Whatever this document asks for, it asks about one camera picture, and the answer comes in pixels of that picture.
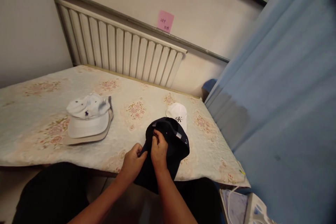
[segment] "white wall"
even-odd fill
[[[72,66],[53,0],[0,4],[0,88]]]
[[[262,7],[252,0],[92,0],[156,26],[159,11],[175,15],[171,34],[231,59]],[[186,48],[172,88],[201,96],[201,86],[218,78],[226,63]]]

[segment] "floor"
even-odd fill
[[[15,208],[26,183],[40,170],[34,168],[0,171],[0,223],[12,223]],[[94,201],[113,178],[92,177],[87,183],[87,198]],[[159,196],[132,184],[112,207],[104,223],[162,223]]]

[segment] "pink sticky note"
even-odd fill
[[[157,19],[157,26],[159,29],[164,30],[165,32],[170,33],[170,30],[172,29],[174,20],[174,15],[165,12],[163,10],[160,10],[159,17]]]

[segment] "baseball cap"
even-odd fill
[[[174,118],[181,124],[185,133],[187,133],[187,110],[185,106],[180,103],[173,103],[166,110],[166,116]]]
[[[93,136],[87,136],[87,137],[83,137],[83,138],[71,138],[69,137],[69,135],[66,135],[63,139],[63,143],[65,145],[75,145],[75,144],[82,144],[82,143],[87,143],[87,142],[96,142],[96,141],[100,141],[102,139],[104,139],[110,129],[110,125],[111,125],[111,121],[113,119],[113,112],[111,109],[108,110],[108,125],[106,127],[106,129],[98,134],[98,135],[93,135]]]
[[[175,119],[163,117],[155,120],[147,127],[146,142],[140,154],[145,151],[148,151],[148,154],[134,183],[158,194],[158,183],[150,157],[154,129],[160,131],[168,143],[167,168],[172,180],[175,179],[181,160],[189,155],[190,150],[188,137]]]
[[[83,138],[102,133],[109,123],[110,104],[102,96],[91,93],[69,103],[68,134],[71,138]]]

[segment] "black pants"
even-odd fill
[[[24,187],[13,224],[68,223],[89,205],[85,182],[85,169],[77,165],[45,168]],[[220,196],[210,179],[175,184],[198,223],[221,223]]]

